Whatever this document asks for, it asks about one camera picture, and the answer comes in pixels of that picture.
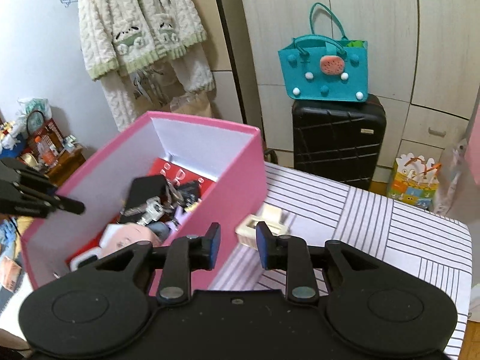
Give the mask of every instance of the wooden floor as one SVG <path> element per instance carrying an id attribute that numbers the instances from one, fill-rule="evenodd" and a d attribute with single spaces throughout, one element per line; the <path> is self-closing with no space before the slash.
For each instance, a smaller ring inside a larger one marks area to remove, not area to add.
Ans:
<path id="1" fill-rule="evenodd" d="M 480 322 L 468 321 L 458 360 L 480 360 Z"/>

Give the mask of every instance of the pink box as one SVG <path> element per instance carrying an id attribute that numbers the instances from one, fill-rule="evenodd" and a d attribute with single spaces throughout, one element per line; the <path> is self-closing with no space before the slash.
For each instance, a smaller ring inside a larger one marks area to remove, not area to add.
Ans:
<path id="1" fill-rule="evenodd" d="M 235 227 L 256 212 L 266 197 L 262 137 L 256 127 L 167 112 L 141 116 L 62 186 L 59 195 L 85 204 L 83 215 L 56 211 L 47 219 L 36 219 L 27 229 L 22 252 L 34 288 L 68 273 L 65 259 L 118 214 L 131 181 L 146 175 L 158 157 L 216 181 L 198 208 L 166 241 L 170 244 L 176 237 L 203 235 L 212 222 L 220 223 L 215 269 L 196 271 L 191 276 L 193 289 L 208 288 L 237 245 Z"/>

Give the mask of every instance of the colorful paper bag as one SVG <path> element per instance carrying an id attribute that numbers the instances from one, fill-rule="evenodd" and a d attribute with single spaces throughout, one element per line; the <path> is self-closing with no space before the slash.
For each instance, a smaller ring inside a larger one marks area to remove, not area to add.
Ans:
<path id="1" fill-rule="evenodd" d="M 387 197 L 428 210 L 438 188 L 441 164 L 433 158 L 402 154 L 394 162 Z"/>

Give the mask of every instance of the black clamp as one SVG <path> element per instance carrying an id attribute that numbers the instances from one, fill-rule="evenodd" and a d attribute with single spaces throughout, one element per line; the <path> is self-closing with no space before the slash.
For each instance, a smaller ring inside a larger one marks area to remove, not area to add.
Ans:
<path id="1" fill-rule="evenodd" d="M 85 205 L 56 195 L 49 178 L 14 158 L 0 160 L 0 206 L 8 215 L 46 218 L 57 209 L 83 214 Z"/>

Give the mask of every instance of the table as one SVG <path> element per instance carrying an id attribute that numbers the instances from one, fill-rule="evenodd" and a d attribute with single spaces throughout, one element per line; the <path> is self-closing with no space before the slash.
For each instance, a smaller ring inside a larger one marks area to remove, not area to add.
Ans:
<path id="1" fill-rule="evenodd" d="M 61 187 L 62 184 L 85 162 L 85 157 L 83 157 L 82 151 L 83 147 L 81 145 L 76 145 L 71 153 L 68 151 L 63 152 L 59 157 L 56 166 L 49 169 L 46 173 L 52 184 Z"/>
<path id="2" fill-rule="evenodd" d="M 339 239 L 441 288 L 455 302 L 458 323 L 445 353 L 458 359 L 469 312 L 472 247 L 457 220 L 349 187 L 332 180 L 266 163 L 265 203 L 280 207 L 292 235 L 309 245 Z M 321 270 L 318 288 L 326 295 Z M 265 271 L 258 252 L 237 245 L 211 290 L 285 288 L 285 273 Z"/>

